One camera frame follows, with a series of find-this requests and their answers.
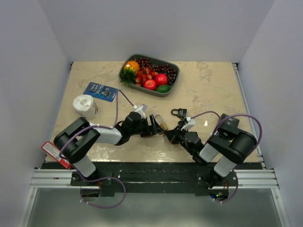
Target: tape roll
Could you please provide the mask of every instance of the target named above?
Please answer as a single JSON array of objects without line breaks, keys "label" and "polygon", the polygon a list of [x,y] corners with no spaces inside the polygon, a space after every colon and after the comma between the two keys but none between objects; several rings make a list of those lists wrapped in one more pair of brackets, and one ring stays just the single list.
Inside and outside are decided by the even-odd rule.
[{"label": "tape roll", "polygon": [[72,105],[81,117],[93,119],[98,116],[98,107],[92,96],[78,96],[74,99]]}]

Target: marble tabletop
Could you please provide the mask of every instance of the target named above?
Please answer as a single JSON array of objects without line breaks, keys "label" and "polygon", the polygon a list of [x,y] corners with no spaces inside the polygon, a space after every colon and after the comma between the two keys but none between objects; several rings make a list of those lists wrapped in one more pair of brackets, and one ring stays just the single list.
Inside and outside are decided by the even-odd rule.
[{"label": "marble tabletop", "polygon": [[[196,62],[176,61],[174,64],[180,68],[179,79],[172,92],[165,98],[155,97],[119,83],[118,73],[124,62],[122,61],[76,61],[73,63],[69,80],[62,99],[61,107],[55,123],[53,137],[75,121],[79,114],[73,109],[74,98],[81,95],[90,82],[116,87],[122,90],[135,104],[148,106],[146,115],[160,114],[169,129],[173,129],[178,118],[171,115],[172,109],[186,108],[187,115],[213,110],[218,114],[246,113],[238,82],[230,62]],[[115,120],[115,105],[95,99],[99,115],[90,120],[92,123],[112,126]],[[118,121],[124,118],[134,109],[119,95]],[[240,117],[239,128],[250,131],[249,121]],[[213,131],[218,118],[212,113],[202,115],[195,119],[196,125],[191,131],[196,131],[205,142]],[[164,135],[155,135],[141,138],[132,136],[122,146],[110,144],[97,144],[88,152],[92,161],[114,162],[193,162],[191,156],[180,145],[172,145]],[[55,161],[47,156],[46,161]],[[254,151],[245,162],[258,162]]]}]

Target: red box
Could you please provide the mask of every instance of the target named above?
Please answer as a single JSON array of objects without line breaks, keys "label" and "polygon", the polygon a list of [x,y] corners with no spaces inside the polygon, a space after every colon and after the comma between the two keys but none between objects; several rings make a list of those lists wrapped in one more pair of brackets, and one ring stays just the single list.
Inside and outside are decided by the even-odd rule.
[{"label": "red box", "polygon": [[41,147],[47,154],[52,156],[54,159],[56,159],[62,166],[64,166],[67,169],[71,169],[71,164],[65,160],[59,157],[60,150],[50,141],[45,142],[45,144]]}]

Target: gray floor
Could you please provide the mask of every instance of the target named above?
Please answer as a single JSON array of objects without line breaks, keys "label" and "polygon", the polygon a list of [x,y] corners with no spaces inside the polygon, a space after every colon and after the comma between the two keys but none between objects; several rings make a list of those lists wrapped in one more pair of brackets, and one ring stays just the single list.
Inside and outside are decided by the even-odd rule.
[{"label": "gray floor", "polygon": [[[121,198],[99,198],[113,204]],[[127,194],[115,209],[80,203],[79,189],[39,189],[29,227],[280,227],[270,190],[240,189],[220,205],[192,194]]]}]

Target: blue package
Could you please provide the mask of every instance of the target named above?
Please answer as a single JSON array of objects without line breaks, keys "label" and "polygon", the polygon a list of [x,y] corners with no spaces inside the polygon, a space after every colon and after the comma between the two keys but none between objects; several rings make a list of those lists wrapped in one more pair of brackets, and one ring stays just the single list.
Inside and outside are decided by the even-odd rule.
[{"label": "blue package", "polygon": [[112,102],[117,94],[117,91],[117,88],[90,82],[83,94],[90,95],[108,102]]}]

